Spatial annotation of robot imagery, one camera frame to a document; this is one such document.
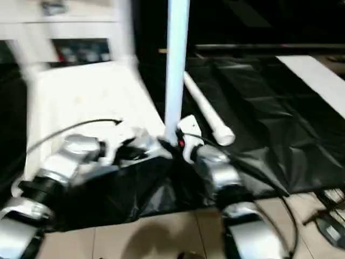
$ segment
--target white panel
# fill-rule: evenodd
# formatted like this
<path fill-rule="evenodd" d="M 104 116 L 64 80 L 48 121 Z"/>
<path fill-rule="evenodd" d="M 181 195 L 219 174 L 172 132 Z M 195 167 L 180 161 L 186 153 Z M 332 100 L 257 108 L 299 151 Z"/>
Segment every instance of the white panel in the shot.
<path fill-rule="evenodd" d="M 12 23 L 20 17 L 14 0 L 0 0 L 0 23 Z"/>
<path fill-rule="evenodd" d="M 278 58 L 345 118 L 345 81 L 343 79 L 310 56 Z"/>
<path fill-rule="evenodd" d="M 109 38 L 111 23 L 46 23 L 53 39 Z"/>
<path fill-rule="evenodd" d="M 44 26 L 45 24 L 42 23 L 25 24 L 32 45 L 39 50 L 37 53 L 39 62 L 58 62 L 58 56 Z"/>
<path fill-rule="evenodd" d="M 12 39 L 12 37 L 8 34 L 6 25 L 0 24 L 0 40 L 7 40 L 7 39 Z"/>

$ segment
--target black plastic sheet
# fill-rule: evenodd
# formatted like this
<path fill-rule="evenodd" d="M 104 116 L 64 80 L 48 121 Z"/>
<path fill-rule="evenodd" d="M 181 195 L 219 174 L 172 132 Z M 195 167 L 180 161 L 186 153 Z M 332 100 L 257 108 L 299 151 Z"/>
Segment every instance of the black plastic sheet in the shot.
<path fill-rule="evenodd" d="M 13 60 L 1 44 L 3 61 Z M 11 197 L 11 184 L 20 176 L 25 161 L 14 164 L 26 150 L 26 83 L 16 64 L 0 64 L 0 206 Z"/>
<path fill-rule="evenodd" d="M 139 70 L 164 118 L 165 60 L 140 63 Z M 2 79 L 1 141 L 9 150 L 3 154 L 4 168 L 26 143 L 26 86 L 18 68 L 15 71 L 9 70 Z M 187 71 L 236 134 L 227 150 L 245 165 L 238 169 L 257 199 L 276 193 L 246 171 L 269 177 L 287 194 L 345 185 L 345 120 L 278 59 L 190 58 Z M 190 114 L 203 136 L 212 139 L 211 129 L 185 90 L 182 117 Z M 212 205 L 203 179 L 178 153 L 174 155 L 173 161 L 152 160 L 74 188 L 61 198 L 52 231 L 121 224 Z M 3 201 L 10 196 L 8 183 L 18 170 L 11 175 L 2 170 Z"/>

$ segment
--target white pole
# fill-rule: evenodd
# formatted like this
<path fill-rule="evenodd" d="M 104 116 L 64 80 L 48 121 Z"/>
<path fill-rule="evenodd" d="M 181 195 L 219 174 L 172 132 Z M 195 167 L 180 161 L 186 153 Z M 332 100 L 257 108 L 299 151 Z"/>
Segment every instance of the white pole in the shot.
<path fill-rule="evenodd" d="M 190 0 L 169 0 L 168 56 L 165 88 L 165 137 L 177 144 L 175 131 L 181 119 L 183 72 L 187 47 Z"/>
<path fill-rule="evenodd" d="M 199 109 L 204 115 L 206 121 L 210 125 L 210 128 L 213 130 L 213 136 L 218 144 L 221 146 L 227 146 L 233 143 L 235 140 L 234 133 L 224 124 L 218 113 L 187 72 L 184 73 L 184 83 L 189 93 L 199 106 Z"/>

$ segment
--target black cable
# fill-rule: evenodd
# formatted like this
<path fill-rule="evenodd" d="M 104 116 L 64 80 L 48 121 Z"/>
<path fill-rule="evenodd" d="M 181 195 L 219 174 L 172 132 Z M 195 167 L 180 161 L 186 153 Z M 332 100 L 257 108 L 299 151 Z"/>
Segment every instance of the black cable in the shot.
<path fill-rule="evenodd" d="M 40 147 L 44 142 L 66 132 L 69 131 L 73 128 L 85 125 L 85 124 L 91 124 L 91 123 L 95 123 L 95 122 L 104 122 L 104 121 L 110 121 L 115 123 L 116 125 L 118 125 L 119 123 L 121 123 L 121 120 L 115 120 L 115 119 L 95 119 L 95 120 L 87 120 L 87 121 L 83 121 L 83 122 L 79 122 L 77 124 L 71 125 L 69 127 L 60 129 L 59 131 L 56 131 L 48 136 L 46 136 L 45 138 L 41 139 L 40 141 L 36 142 L 34 145 L 32 145 L 31 147 L 29 147 L 27 149 L 26 152 L 23 152 L 23 154 L 21 154 L 15 161 L 13 161 L 5 170 L 6 173 L 3 173 L 3 175 L 12 173 L 12 171 L 26 158 L 27 155 L 29 155 L 30 153 L 32 153 L 33 151 L 35 151 L 38 147 Z M 5 184 L 3 184 L 3 188 L 5 188 L 9 183 L 11 183 L 13 180 L 13 178 L 11 178 L 8 182 L 6 182 Z"/>
<path fill-rule="evenodd" d="M 204 138 L 202 136 L 199 136 L 199 135 L 195 135 L 195 134 L 191 134 L 191 133 L 183 133 L 184 135 L 188 135 L 188 136 L 191 136 L 191 137 L 195 137 L 195 138 L 199 138 L 201 140 L 203 140 L 206 144 L 210 145 L 210 146 L 213 146 L 215 148 L 217 148 L 218 150 L 220 150 L 221 152 L 225 153 L 230 160 L 232 161 L 236 161 L 238 163 L 238 165 L 241 165 L 243 166 L 244 163 L 239 160 L 239 159 L 236 159 L 235 156 L 231 155 L 228 153 L 228 151 L 226 151 L 225 149 L 223 149 L 222 147 L 219 147 L 219 145 L 217 145 L 216 143 L 214 143 L 213 141 L 207 139 L 207 138 Z M 259 176 L 259 175 L 256 175 L 256 174 L 253 174 L 253 172 L 250 172 L 248 170 L 242 170 L 242 172 L 244 174 L 247 174 L 267 185 L 269 185 L 272 189 L 274 189 L 274 191 L 276 192 L 278 198 L 281 200 L 282 204 L 284 205 L 287 213 L 289 214 L 289 217 L 292 221 L 292 224 L 293 224 L 293 228 L 294 228 L 294 244 L 293 244 L 293 247 L 291 249 L 291 251 L 289 252 L 289 257 L 290 259 L 293 259 L 295 257 L 295 254 L 296 254 L 296 251 L 297 251 L 297 248 L 298 248 L 298 245 L 299 245 L 299 230 L 298 230 L 298 224 L 297 224 L 297 220 L 296 220 L 296 217 L 294 216 L 293 212 L 292 212 L 292 209 L 290 207 L 290 205 L 287 203 L 286 199 L 284 198 L 284 196 L 282 195 L 282 190 L 275 184 L 273 183 L 273 181 L 266 175 L 262 175 L 263 177 Z"/>

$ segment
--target floor tile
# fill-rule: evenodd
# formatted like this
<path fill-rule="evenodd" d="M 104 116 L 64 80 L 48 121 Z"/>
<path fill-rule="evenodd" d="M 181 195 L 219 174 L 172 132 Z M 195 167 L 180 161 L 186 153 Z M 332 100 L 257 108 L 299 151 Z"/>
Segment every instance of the floor tile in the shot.
<path fill-rule="evenodd" d="M 94 259 L 176 259 L 182 251 L 204 255 L 193 213 L 140 219 L 96 228 Z"/>
<path fill-rule="evenodd" d="M 294 195 L 289 201 L 301 221 L 308 218 L 317 209 L 324 208 L 314 194 Z M 345 258 L 345 251 L 331 246 L 320 234 L 315 223 L 312 222 L 307 226 L 301 226 L 300 231 L 314 259 Z"/>
<path fill-rule="evenodd" d="M 92 259 L 94 228 L 47 234 L 38 259 Z"/>

